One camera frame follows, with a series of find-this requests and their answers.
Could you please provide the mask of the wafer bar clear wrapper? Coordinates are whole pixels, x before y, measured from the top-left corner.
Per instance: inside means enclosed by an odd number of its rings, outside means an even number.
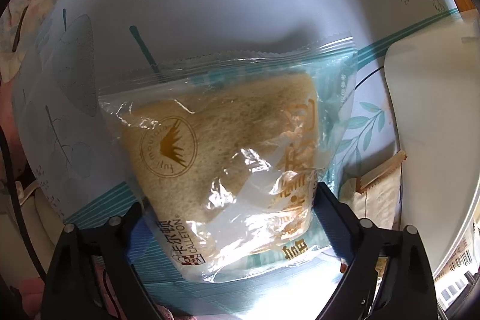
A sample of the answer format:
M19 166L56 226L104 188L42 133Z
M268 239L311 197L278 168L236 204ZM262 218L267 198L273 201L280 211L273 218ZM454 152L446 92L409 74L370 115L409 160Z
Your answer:
M406 152L400 150L363 176L347 180L339 191L340 202L348 205L357 218L368 218L377 227L392 229L406 158Z

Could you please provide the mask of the sliced bread blue bag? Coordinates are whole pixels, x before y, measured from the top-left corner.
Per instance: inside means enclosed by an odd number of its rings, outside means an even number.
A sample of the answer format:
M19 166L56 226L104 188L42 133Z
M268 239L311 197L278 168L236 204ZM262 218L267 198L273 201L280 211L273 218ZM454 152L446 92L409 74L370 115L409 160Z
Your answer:
M103 82L99 107L184 279L263 274L248 257L308 231L352 112L355 46L340 37L283 53L225 51Z

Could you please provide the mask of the teal striped placemat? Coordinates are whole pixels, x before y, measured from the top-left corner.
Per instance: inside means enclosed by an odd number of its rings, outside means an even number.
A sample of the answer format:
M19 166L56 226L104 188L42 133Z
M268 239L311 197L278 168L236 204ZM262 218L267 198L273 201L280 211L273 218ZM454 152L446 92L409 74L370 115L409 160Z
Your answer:
M395 152L395 122L388 102L382 65L387 49L397 40L425 28L458 11L450 2L441 12L425 10L411 15L390 17L393 25L380 25L380 32L360 25L342 26L326 33L324 40L353 36L358 51L358 72L352 114L355 121L346 130L350 140L346 150L337 154L327 172L328 184L338 187L348 174L358 175L387 159ZM89 203L67 216L66 223L80 228L97 227L114 215L127 212L137 197L130 174L116 170L115 178L99 190L88 192ZM303 265L285 267L253 278L227 283L197 283L182 278L181 273L149 235L133 255L133 265L154 301L176 313L194 316L220 314L261 319L272 316L271 301L286 296L284 283L301 287L320 287L331 292L338 282L338 263L316 257Z

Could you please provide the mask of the white plastic bin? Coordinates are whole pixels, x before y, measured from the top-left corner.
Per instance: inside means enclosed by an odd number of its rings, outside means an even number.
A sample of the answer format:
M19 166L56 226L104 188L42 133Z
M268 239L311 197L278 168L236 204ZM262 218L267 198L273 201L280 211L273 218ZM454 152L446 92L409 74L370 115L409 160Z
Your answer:
M407 154L401 222L418 229L438 275L479 202L479 14L397 41L384 73Z

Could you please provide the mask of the light blue tree tablecloth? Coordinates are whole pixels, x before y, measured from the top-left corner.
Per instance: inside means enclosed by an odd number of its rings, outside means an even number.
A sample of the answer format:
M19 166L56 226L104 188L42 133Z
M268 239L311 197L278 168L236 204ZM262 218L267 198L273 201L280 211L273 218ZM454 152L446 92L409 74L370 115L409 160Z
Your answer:
M102 79L227 50L289 51L355 20L380 32L390 17L441 12L450 2L58 0L10 80L28 163L65 219L122 170L97 106Z

